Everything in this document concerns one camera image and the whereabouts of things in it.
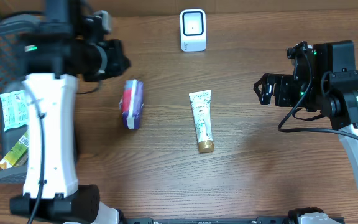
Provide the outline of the purple red tissue pack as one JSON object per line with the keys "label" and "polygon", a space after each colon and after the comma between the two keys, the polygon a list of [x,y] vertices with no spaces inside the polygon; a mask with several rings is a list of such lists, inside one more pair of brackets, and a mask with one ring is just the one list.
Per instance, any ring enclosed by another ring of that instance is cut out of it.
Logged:
{"label": "purple red tissue pack", "polygon": [[125,128],[140,129],[144,107],[144,83],[136,79],[126,80],[119,106]]}

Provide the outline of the white floral cream tube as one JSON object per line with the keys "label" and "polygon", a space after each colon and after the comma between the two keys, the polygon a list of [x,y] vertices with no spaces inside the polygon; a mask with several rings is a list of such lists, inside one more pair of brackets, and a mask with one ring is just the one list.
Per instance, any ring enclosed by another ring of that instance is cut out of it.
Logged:
{"label": "white floral cream tube", "polygon": [[214,151],[211,129],[211,90],[189,94],[199,153]]}

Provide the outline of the light green wipes pack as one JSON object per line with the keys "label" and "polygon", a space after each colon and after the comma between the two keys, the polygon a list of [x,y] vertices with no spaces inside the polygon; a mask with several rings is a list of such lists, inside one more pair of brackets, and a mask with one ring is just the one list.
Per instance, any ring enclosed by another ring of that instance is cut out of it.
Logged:
{"label": "light green wipes pack", "polygon": [[0,94],[4,131],[28,125],[29,117],[25,90]]}

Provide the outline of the green yellow juice carton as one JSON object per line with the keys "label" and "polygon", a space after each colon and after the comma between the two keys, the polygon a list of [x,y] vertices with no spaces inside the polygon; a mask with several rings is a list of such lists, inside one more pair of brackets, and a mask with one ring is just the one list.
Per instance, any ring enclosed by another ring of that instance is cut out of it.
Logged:
{"label": "green yellow juice carton", "polygon": [[24,165],[28,160],[29,138],[25,132],[11,150],[0,160],[2,170]]}

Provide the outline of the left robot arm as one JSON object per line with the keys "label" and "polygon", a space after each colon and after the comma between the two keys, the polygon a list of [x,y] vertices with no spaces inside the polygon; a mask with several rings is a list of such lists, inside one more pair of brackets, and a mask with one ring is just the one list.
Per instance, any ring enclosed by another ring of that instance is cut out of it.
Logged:
{"label": "left robot arm", "polygon": [[106,40],[106,11],[86,15],[84,1],[47,0],[44,20],[19,37],[19,65],[29,113],[29,152],[23,193],[13,215],[51,223],[122,223],[119,210],[81,185],[75,170],[74,109],[78,80],[101,82],[129,67],[120,40]]}

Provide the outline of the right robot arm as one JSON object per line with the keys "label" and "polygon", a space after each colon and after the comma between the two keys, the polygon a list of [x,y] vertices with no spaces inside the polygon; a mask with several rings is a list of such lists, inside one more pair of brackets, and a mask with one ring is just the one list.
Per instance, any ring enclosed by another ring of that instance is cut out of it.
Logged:
{"label": "right robot arm", "polygon": [[[338,135],[358,189],[358,69],[353,41],[302,41],[287,49],[287,58],[294,66],[291,75],[266,73],[254,83],[260,104],[290,109],[278,125],[280,132]],[[310,121],[329,118],[331,128],[284,128],[300,110],[317,114]]]}

